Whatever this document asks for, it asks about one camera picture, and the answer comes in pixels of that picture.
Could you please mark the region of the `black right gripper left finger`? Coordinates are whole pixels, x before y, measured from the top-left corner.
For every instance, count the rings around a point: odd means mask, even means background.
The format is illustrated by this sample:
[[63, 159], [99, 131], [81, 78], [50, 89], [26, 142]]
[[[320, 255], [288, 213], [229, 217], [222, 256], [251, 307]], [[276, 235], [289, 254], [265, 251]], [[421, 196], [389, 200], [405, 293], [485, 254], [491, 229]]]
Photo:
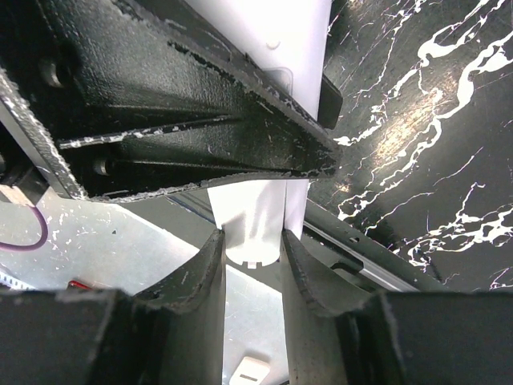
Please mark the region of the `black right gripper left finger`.
[[219, 384], [224, 233], [136, 295], [2, 291], [4, 384]]

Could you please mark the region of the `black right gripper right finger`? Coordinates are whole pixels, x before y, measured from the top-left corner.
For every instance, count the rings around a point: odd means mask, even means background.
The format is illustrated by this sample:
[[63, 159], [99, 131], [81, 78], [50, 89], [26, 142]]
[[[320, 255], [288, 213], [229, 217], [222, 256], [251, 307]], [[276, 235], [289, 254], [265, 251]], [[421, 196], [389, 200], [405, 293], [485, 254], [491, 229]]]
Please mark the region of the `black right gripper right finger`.
[[368, 293], [282, 233], [292, 384], [509, 384], [512, 296]]

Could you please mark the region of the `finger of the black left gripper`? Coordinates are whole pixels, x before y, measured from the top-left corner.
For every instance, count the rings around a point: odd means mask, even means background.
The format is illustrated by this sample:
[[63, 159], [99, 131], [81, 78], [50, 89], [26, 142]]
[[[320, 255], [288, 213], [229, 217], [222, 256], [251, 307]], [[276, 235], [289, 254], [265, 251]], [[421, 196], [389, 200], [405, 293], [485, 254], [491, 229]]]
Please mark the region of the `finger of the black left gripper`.
[[4, 1], [1, 174], [123, 203], [339, 165], [325, 129], [183, 1]]
[[331, 80], [323, 75], [318, 108], [318, 122], [326, 129], [335, 129], [343, 104], [343, 97]]

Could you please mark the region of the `white remote control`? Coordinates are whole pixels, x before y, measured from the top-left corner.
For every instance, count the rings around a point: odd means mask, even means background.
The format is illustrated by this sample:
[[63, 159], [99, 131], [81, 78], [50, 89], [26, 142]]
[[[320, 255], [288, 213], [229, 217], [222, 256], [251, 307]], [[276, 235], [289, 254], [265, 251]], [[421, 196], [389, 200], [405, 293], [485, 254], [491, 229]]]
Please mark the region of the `white remote control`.
[[[191, 1], [193, 7], [316, 117], [329, 1]], [[302, 233], [308, 180], [284, 180], [283, 229]]]

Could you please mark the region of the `white remote battery cover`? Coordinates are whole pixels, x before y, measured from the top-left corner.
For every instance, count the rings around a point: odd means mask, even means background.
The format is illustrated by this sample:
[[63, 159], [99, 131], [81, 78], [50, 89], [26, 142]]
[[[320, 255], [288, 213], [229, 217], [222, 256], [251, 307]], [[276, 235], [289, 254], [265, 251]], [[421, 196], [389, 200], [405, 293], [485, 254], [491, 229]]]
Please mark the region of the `white remote battery cover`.
[[208, 189], [230, 261], [255, 269], [279, 259], [285, 186], [283, 180], [249, 180]]

